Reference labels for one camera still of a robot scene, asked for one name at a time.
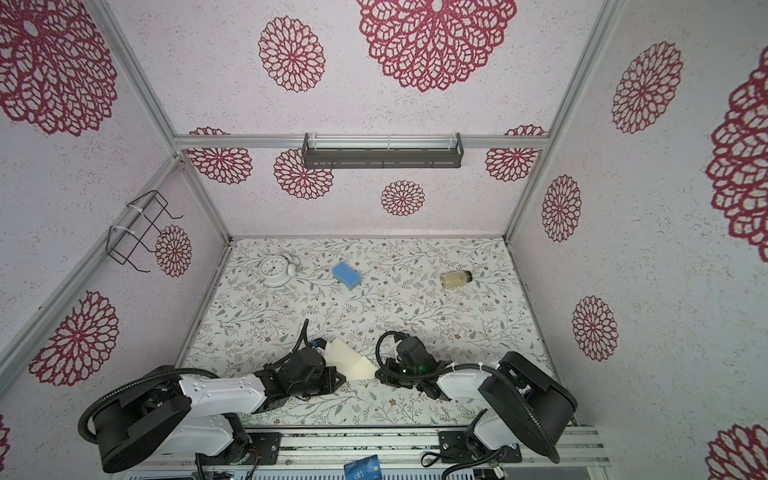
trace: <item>wall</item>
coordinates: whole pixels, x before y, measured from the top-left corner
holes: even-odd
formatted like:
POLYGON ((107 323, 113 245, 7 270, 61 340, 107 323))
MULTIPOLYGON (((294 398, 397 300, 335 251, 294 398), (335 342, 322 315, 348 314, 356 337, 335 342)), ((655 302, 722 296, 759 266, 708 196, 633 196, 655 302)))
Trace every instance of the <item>wall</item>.
MULTIPOLYGON (((111 6, 182 134, 543 134, 600 4, 111 6)), ((499 235, 535 158, 473 150, 458 171, 338 170, 331 179, 286 152, 192 152, 232 234, 499 235), (385 193, 398 180, 405 190, 385 193), (392 202, 406 208, 387 210, 392 202)))
MULTIPOLYGON (((79 437, 80 414, 110 390, 173 363, 221 243, 180 172, 160 192, 168 200, 168 211, 184 216, 172 220, 162 214, 159 229, 167 232, 175 225, 183 233, 172 229, 173 235, 158 235, 152 230, 148 243, 153 250, 157 242, 171 247, 177 257, 161 255, 163 261, 158 261, 139 247, 130 260, 149 273, 107 259, 89 281, 72 313, 62 318, 27 371, 0 399, 0 420, 9 429, 5 440, 10 446, 0 460, 0 478, 43 478, 50 472, 67 480, 95 478, 101 471, 98 447, 79 437), (95 329, 97 338, 91 336, 95 329)), ((156 210, 147 209, 148 215, 153 217, 156 210)), ((147 227, 146 220, 140 220, 133 230, 147 227)), ((118 251, 133 247, 135 240, 128 238, 118 251)))
MULTIPOLYGON (((0 13, 0 348, 168 156, 82 6, 36 5, 11 0, 0 13)), ((162 216, 166 233, 148 234, 159 258, 131 256, 151 272, 107 259, 0 399, 0 478, 96 477, 98 448, 79 439, 79 415, 174 360, 221 244, 179 172, 160 190, 184 217, 162 216)))
POLYGON ((768 475, 766 18, 629 2, 512 243, 617 478, 768 475))

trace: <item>circular flower pattern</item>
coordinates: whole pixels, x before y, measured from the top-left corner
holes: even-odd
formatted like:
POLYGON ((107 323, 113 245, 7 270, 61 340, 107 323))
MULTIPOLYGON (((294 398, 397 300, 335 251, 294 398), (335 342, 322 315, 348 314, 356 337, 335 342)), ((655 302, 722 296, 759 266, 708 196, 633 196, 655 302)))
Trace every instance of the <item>circular flower pattern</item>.
POLYGON ((329 169, 307 169, 301 150, 294 148, 284 151, 275 159, 277 183, 296 198, 309 200, 322 197, 333 185, 333 172, 329 169))
POLYGON ((190 238, 178 225, 168 225, 157 235, 154 250, 157 265, 169 276, 181 276, 192 261, 190 238))
POLYGON ((616 86, 616 128, 633 134, 653 124, 674 98, 683 62, 674 43, 656 43, 630 63, 616 86))
POLYGON ((514 0, 357 0, 368 53, 388 77, 445 90, 488 63, 515 16, 514 0))
POLYGON ((568 175, 557 177, 547 189, 541 204, 541 222, 547 237, 561 242, 570 237, 581 216, 581 191, 568 175))
POLYGON ((768 478, 768 432, 762 425, 719 431, 709 443, 710 480, 765 480, 768 478))
POLYGON ((266 24, 259 56, 270 78, 288 91, 314 88, 326 70, 323 46, 310 27, 295 18, 275 18, 266 24))
MULTIPOLYGON (((218 128, 201 127, 190 135, 228 135, 218 128)), ((192 165, 220 184, 238 184, 250 176, 253 169, 245 148, 191 148, 187 150, 192 165)))
POLYGON ((11 449, 11 446, 8 443, 8 433, 10 433, 11 429, 6 427, 2 420, 2 415, 0 415, 0 472, 2 472, 5 467, 3 465, 5 454, 11 449))
POLYGON ((614 354, 619 334, 614 313, 603 300, 581 299, 574 310, 573 328, 579 348, 589 358, 602 362, 614 354))
POLYGON ((11 120, 79 136, 112 116, 118 72, 80 2, 4 0, 0 46, 0 101, 11 120))
MULTIPOLYGON (((520 125, 506 135, 546 135, 544 128, 535 125, 520 125)), ((492 148, 485 155, 485 169, 491 177, 505 182, 526 178, 536 160, 538 151, 534 148, 492 148)))
POLYGON ((398 217, 414 214, 424 204, 424 190, 409 180, 398 180, 384 187, 384 210, 398 217))
POLYGON ((29 372, 56 386, 85 380, 109 359, 120 332, 118 323, 107 297, 86 292, 32 359, 29 372))
POLYGON ((768 47, 728 104, 725 121, 711 137, 712 207, 730 221, 729 235, 747 239, 768 262, 768 47))

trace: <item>floral table surface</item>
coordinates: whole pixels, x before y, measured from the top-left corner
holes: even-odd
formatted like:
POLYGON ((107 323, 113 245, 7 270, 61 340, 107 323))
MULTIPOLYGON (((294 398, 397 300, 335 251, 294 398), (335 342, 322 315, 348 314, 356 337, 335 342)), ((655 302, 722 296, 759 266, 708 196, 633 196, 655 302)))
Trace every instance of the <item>floral table surface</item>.
MULTIPOLYGON (((501 239, 241 240, 234 247, 214 300, 187 357, 187 366, 236 376, 260 369, 290 351, 304 319, 308 336, 339 336, 376 363, 376 340, 386 330, 417 335, 437 359, 493 362, 523 353, 551 373, 501 239), (285 286, 263 285, 264 257, 301 259, 285 286), (331 269, 345 261, 362 276, 347 290, 331 269), (470 270, 474 280, 444 290, 439 276, 470 270)), ((382 348, 392 356, 394 342, 382 348)), ((414 389, 378 381, 345 383, 308 402, 245 415, 248 425, 465 425, 487 405, 431 400, 414 389)))

